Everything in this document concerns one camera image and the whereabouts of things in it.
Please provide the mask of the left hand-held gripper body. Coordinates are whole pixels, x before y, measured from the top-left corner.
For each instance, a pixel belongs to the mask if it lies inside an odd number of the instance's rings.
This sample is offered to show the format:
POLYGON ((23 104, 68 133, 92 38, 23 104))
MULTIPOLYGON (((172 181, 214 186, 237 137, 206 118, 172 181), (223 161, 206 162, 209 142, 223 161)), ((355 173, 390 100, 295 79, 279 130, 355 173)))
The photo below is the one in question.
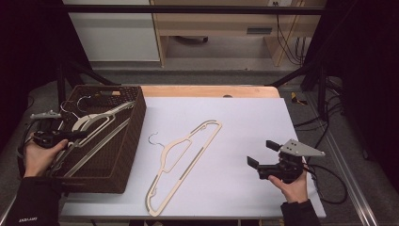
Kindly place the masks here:
POLYGON ((37 123, 37 131, 33 133, 32 140, 42 148, 53 148, 60 141, 67 139, 66 135, 57 126, 63 122, 61 114, 53 110, 32 114, 33 123, 37 123))

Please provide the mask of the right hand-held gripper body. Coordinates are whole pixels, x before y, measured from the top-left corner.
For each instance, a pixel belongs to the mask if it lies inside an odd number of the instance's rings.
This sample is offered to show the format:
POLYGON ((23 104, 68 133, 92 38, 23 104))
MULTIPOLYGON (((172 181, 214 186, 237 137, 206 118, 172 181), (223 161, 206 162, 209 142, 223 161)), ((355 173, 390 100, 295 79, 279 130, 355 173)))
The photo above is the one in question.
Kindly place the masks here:
POLYGON ((285 184, 295 181, 304 170, 304 157, 322 157, 326 154, 294 139, 289 139, 280 145, 279 162, 275 165, 259 165, 257 172, 261 179, 268 179, 270 175, 281 179, 285 184))

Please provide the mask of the beige clothes hanger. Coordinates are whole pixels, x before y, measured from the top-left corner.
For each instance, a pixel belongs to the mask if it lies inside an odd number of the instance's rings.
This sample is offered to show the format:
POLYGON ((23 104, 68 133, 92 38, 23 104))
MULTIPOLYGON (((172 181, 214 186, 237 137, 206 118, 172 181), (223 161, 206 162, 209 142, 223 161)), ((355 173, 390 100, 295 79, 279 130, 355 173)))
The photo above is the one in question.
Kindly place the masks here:
MULTIPOLYGON (((74 112, 70 111, 70 114, 74 115, 76 120, 78 117, 74 112)), ((90 151, 88 151, 73 167, 69 169, 67 173, 64 174, 65 177, 72 177, 77 171, 79 171, 88 161, 90 158, 92 158, 98 151, 101 150, 101 148, 109 141, 111 140, 115 135, 117 135, 122 129, 124 129, 129 122, 129 119, 126 119, 123 121, 121 124, 119 124, 114 130, 112 130, 109 134, 107 134, 101 141, 99 141, 90 151)), ((80 139, 77 139, 76 141, 70 140, 70 143, 72 144, 67 148, 67 150, 63 153, 61 153, 57 158, 56 162, 54 165, 50 168, 48 174, 49 175, 54 175, 62 166, 64 163, 64 160, 67 158, 67 156, 77 147, 77 142, 80 139)))
POLYGON ((101 124, 91 131, 85 138, 81 138, 77 142, 77 147, 84 147, 89 141, 100 134, 103 129, 110 125, 116 119, 118 113, 122 110, 132 108, 134 104, 135 102, 125 102, 103 113, 88 114, 82 118, 78 118, 72 126, 73 132, 86 132, 88 128, 97 121, 100 121, 101 124))
POLYGON ((216 120, 202 122, 187 135, 163 145, 159 168, 145 196, 147 212, 158 217, 222 128, 216 120))

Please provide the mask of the brown woven basket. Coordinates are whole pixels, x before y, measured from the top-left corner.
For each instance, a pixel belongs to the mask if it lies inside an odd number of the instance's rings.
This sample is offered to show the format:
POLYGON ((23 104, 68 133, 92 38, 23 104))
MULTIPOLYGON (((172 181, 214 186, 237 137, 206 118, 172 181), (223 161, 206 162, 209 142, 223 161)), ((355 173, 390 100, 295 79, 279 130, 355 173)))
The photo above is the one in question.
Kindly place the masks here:
MULTIPOLYGON (((65 191, 122 193, 125 190, 145 118, 146 103, 140 87, 81 85, 75 87, 69 99, 60 105, 60 111, 56 113, 61 114, 63 122, 57 128, 67 137, 76 122, 70 111, 78 117, 83 117, 85 111, 88 114, 103 113, 124 102, 135 102, 135 105, 118 113, 113 123, 84 148, 75 148, 54 175, 48 174, 60 181, 65 191), (64 176, 88 151, 126 119, 129 119, 127 126, 109 140, 79 171, 72 177, 64 176)), ((100 124, 100 121, 92 124, 88 133, 100 124)))

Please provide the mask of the person's left hand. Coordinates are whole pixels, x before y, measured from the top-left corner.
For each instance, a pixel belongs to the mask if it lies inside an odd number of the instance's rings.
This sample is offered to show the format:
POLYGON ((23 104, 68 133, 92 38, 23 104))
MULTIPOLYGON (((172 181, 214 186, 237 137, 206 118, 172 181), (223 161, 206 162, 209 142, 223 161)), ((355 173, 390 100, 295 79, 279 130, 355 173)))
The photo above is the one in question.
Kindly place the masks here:
POLYGON ((45 149, 34 141, 29 141, 25 145, 24 178, 43 176, 48 167, 54 162, 58 153, 67 146, 68 142, 67 139, 63 139, 56 146, 45 149))

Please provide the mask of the person's right hand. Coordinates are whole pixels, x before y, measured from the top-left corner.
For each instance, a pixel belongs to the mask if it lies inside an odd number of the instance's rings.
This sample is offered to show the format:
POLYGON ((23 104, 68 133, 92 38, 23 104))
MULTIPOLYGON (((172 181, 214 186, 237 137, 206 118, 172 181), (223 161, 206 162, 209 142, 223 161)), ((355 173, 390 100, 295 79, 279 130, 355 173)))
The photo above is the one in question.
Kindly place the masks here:
POLYGON ((303 172, 290 184, 283 183, 279 178, 273 175, 270 175, 268 180, 281 191, 288 203, 302 203, 309 199, 306 172, 303 172))

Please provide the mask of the white table mat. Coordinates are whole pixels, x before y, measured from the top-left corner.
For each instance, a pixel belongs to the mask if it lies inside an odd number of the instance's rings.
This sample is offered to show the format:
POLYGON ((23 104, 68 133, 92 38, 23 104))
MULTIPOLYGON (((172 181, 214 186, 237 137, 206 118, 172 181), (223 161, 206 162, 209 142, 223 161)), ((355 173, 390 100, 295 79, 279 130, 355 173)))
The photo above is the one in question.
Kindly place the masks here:
POLYGON ((122 194, 71 194, 62 214, 77 218, 149 218, 145 196, 159 168, 160 144, 183 137, 204 121, 222 128, 185 178, 160 219, 276 218, 283 195, 247 164, 274 165, 267 140, 283 144, 296 133, 281 98, 149 97, 136 157, 122 194))

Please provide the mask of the yellow and black tool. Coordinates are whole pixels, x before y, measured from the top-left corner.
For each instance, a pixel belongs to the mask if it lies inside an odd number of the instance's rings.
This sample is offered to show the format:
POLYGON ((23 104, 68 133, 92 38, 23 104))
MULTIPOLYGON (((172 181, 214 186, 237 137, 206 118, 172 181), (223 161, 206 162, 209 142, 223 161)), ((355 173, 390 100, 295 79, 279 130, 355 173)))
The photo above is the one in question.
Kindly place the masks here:
POLYGON ((298 100, 295 92, 291 92, 291 100, 292 100, 292 103, 294 103, 294 104, 299 104, 299 105, 307 105, 308 104, 307 101, 298 100))

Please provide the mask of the black metal stand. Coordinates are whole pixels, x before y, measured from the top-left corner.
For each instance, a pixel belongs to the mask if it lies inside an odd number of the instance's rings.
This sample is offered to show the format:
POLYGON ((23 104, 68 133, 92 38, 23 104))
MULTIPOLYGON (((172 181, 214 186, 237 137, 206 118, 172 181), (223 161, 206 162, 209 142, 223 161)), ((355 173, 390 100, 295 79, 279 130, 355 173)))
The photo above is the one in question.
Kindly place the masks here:
POLYGON ((106 86, 116 86, 117 83, 112 82, 92 69, 85 67, 76 61, 64 61, 61 62, 56 69, 56 82, 57 82, 57 95, 58 103, 61 105, 67 100, 66 97, 66 83, 69 83, 72 88, 77 85, 84 85, 84 81, 81 78, 81 74, 85 74, 90 78, 100 82, 106 86))
POLYGON ((283 76, 281 79, 267 84, 268 87, 278 88, 285 83, 304 75, 300 87, 304 91, 312 90, 317 87, 317 112, 323 120, 327 118, 326 110, 326 89, 327 89, 327 71, 325 70, 325 62, 322 59, 311 60, 308 64, 299 69, 283 76))

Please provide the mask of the black curtain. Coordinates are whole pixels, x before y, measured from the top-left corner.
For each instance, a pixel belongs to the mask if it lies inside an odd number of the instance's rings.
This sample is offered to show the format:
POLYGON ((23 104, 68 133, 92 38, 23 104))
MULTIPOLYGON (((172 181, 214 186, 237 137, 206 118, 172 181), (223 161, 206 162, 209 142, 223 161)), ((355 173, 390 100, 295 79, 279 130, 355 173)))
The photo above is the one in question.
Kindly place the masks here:
POLYGON ((343 81, 368 153, 399 192, 399 0, 327 0, 307 60, 343 81))
POLYGON ((70 60, 89 68, 63 0, 0 0, 0 151, 27 107, 29 92, 56 79, 70 60))

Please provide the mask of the white cabinet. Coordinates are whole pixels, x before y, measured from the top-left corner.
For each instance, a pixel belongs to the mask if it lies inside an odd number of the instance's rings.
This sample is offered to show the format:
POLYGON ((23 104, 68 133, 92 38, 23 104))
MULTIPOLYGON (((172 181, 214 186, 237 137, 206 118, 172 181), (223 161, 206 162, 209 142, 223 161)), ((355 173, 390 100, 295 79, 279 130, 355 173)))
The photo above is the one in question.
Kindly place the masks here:
POLYGON ((90 62, 159 61, 150 13, 70 13, 90 62))

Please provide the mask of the light wooden desk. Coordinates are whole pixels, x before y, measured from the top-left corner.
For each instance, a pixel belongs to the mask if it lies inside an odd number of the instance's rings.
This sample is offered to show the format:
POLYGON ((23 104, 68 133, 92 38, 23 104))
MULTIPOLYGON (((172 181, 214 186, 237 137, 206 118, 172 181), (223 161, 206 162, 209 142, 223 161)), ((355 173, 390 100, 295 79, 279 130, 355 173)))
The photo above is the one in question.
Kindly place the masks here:
MULTIPOLYGON (((322 8, 327 0, 150 0, 153 6, 239 6, 322 8)), ((293 51, 295 37, 309 40, 319 23, 318 15, 186 14, 155 13, 161 37, 259 36, 265 40, 275 66, 293 51)))

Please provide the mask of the aluminium rail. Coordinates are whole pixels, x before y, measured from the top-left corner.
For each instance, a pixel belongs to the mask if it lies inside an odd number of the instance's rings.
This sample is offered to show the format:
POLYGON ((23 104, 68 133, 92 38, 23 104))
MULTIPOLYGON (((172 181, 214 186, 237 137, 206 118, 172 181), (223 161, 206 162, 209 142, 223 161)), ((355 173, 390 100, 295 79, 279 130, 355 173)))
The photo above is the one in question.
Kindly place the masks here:
POLYGON ((9 202, 9 204, 6 206, 4 212, 0 215, 0 226, 5 226, 6 225, 6 219, 8 216, 8 213, 10 211, 10 208, 12 207, 12 205, 14 204, 16 199, 16 196, 14 196, 11 201, 9 202))
MULTIPOLYGON (((317 112, 317 97, 308 92, 305 93, 305 97, 309 101, 312 112, 316 116, 320 116, 317 112)), ((323 142, 326 143, 327 154, 331 157, 340 178, 346 185, 348 199, 353 204, 361 225, 379 226, 375 214, 370 204, 367 202, 366 197, 359 186, 359 182, 355 177, 355 174, 350 169, 348 162, 343 156, 342 149, 339 147, 337 140, 331 132, 331 121, 329 119, 342 109, 343 106, 338 97, 326 99, 327 118, 325 121, 327 124, 324 125, 320 122, 320 125, 322 126, 322 137, 320 138, 320 144, 323 142)))

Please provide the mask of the black horizontal frame bar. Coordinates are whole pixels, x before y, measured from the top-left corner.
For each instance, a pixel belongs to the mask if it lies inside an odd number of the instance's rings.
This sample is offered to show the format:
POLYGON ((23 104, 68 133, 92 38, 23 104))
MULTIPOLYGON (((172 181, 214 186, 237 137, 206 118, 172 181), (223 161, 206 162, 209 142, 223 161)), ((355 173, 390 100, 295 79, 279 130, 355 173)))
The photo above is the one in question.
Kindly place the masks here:
POLYGON ((145 5, 64 5, 68 12, 82 13, 195 13, 195 14, 278 14, 322 15, 324 8, 237 7, 237 6, 145 6, 145 5))

